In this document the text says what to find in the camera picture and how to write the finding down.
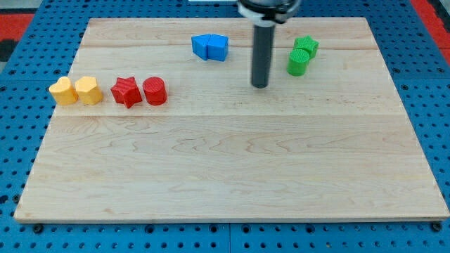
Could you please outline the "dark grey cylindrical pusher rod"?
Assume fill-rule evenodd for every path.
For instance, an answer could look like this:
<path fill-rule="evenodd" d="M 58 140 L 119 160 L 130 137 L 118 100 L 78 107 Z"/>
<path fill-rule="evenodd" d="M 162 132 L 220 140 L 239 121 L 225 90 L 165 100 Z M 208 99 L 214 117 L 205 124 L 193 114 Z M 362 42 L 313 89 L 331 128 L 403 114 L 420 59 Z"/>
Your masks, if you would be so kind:
<path fill-rule="evenodd" d="M 258 89 L 269 84 L 274 33 L 274 26 L 253 29 L 251 84 Z"/>

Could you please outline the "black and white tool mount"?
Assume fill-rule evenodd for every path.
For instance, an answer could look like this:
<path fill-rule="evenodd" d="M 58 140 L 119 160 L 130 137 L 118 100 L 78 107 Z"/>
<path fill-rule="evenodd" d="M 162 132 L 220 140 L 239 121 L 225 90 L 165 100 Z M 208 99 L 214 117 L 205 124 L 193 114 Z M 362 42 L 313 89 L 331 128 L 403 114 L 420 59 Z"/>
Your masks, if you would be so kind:
<path fill-rule="evenodd" d="M 302 0 L 237 0 L 238 12 L 254 25 L 283 24 L 295 16 Z"/>

